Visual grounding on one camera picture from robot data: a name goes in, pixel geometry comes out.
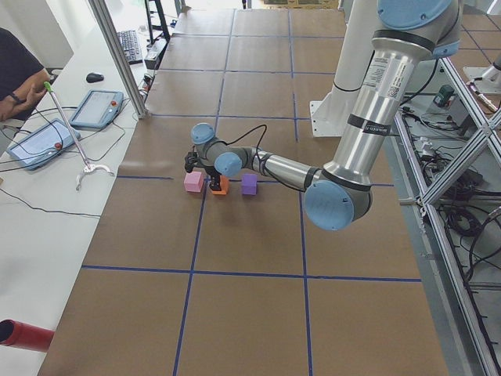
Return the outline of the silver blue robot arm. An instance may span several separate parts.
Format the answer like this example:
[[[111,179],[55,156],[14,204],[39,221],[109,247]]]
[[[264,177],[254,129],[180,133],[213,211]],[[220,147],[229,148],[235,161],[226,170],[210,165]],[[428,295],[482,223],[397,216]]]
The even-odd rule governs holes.
[[[363,217],[372,204],[369,173],[391,131],[406,87],[416,66],[454,54],[460,43],[461,1],[373,1],[353,9],[349,23],[357,31],[356,17],[369,17],[368,34],[347,47],[369,45],[369,57],[356,86],[357,97],[348,115],[333,159],[317,168],[264,151],[258,146],[231,146],[220,140],[207,123],[191,131],[193,150],[185,170],[202,168],[210,188],[221,190],[223,176],[242,169],[268,176],[305,194],[305,211],[316,226],[336,231]]]

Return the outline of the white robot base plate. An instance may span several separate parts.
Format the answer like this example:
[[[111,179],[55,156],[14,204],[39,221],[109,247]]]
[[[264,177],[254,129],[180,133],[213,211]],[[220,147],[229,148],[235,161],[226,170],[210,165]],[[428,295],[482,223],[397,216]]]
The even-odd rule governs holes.
[[[326,110],[323,101],[311,101],[309,104],[310,120],[312,124],[312,134],[314,137],[326,137]]]

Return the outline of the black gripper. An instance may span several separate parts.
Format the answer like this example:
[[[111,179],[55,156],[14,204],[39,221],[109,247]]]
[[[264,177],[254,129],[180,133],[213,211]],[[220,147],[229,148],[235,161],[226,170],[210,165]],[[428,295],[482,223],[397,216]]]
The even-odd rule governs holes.
[[[215,169],[214,166],[205,166],[204,167],[205,172],[207,175],[210,176],[211,178],[211,183],[210,183],[210,188],[214,192],[220,192],[221,191],[221,184],[220,184],[220,173]]]

